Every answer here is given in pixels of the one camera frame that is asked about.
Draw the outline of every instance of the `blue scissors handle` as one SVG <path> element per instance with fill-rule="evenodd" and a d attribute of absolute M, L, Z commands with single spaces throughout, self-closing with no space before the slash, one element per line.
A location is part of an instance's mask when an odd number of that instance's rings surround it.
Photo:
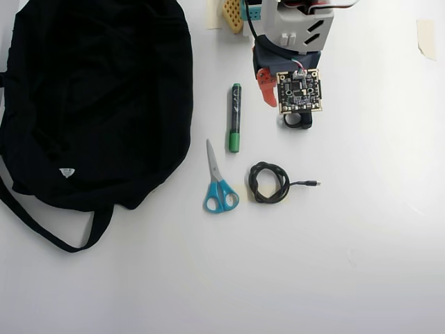
<path fill-rule="evenodd" d="M 220 198 L 220 194 L 218 192 L 218 185 L 222 192 L 222 198 Z M 230 205 L 227 202 L 227 197 L 231 196 L 233 203 Z M 216 208 L 211 209 L 209 207 L 210 199 L 214 199 L 216 202 Z M 221 212 L 231 211 L 235 209 L 239 204 L 239 196 L 238 194 L 227 184 L 225 180 L 220 182 L 212 182 L 210 183 L 209 192 L 207 193 L 204 207 L 208 212 L 212 214 L 220 214 Z"/>

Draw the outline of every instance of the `scissors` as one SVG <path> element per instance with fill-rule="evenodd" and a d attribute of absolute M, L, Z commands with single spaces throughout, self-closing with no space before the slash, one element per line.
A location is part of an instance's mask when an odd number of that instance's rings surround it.
<path fill-rule="evenodd" d="M 227 182 L 221 176 L 220 170 L 216 163 L 215 152 L 211 147 L 210 140 L 207 139 L 207 157 L 209 158 L 211 183 L 209 186 L 209 192 L 207 193 L 204 208 L 212 214 L 220 214 L 221 212 L 231 211 L 239 204 L 238 194 L 230 188 Z M 232 198 L 233 203 L 230 205 L 227 202 L 227 198 Z M 209 207 L 210 199 L 214 199 L 216 202 L 216 209 Z"/>

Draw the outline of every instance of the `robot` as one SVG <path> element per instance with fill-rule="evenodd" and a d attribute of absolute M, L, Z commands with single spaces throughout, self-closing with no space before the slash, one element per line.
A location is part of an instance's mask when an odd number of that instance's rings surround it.
<path fill-rule="evenodd" d="M 241 0 L 241 17 L 248 23 L 244 34 L 254 37 L 255 79 L 264 101 L 278 107 L 287 127 L 309 129 L 312 113 L 323 110 L 317 67 L 334 9 L 357 2 L 336 6 L 319 0 Z M 300 120 L 290 123 L 290 114 Z"/>

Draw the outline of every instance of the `circuit board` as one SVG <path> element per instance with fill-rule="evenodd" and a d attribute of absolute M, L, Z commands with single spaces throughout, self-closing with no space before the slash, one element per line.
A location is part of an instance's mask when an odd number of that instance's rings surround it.
<path fill-rule="evenodd" d="M 280 114 L 322 111 L 320 72 L 277 73 Z"/>

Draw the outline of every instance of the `bag strap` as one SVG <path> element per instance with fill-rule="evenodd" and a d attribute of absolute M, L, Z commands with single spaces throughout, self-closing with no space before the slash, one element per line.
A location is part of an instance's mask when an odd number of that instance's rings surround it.
<path fill-rule="evenodd" d="M 1 177 L 0 200 L 2 200 L 3 203 L 5 203 L 15 213 L 15 215 L 18 216 L 25 224 L 27 224 L 27 226 L 29 226 L 34 232 L 37 232 L 42 237 L 49 240 L 51 243 L 63 249 L 64 251 L 67 251 L 68 253 L 77 253 L 84 249 L 88 249 L 91 246 L 94 246 L 99 241 L 101 236 L 105 233 L 108 225 L 110 225 L 111 217 L 113 216 L 114 210 L 114 206 L 111 206 L 106 209 L 98 210 L 94 213 L 90 237 L 88 238 L 85 246 L 77 248 L 70 246 L 69 244 L 60 240 L 54 234 L 50 233 L 50 231 L 45 230 L 41 225 L 39 225 L 28 214 L 28 212 L 26 212 L 22 205 L 13 197 L 11 192 L 9 192 Z"/>

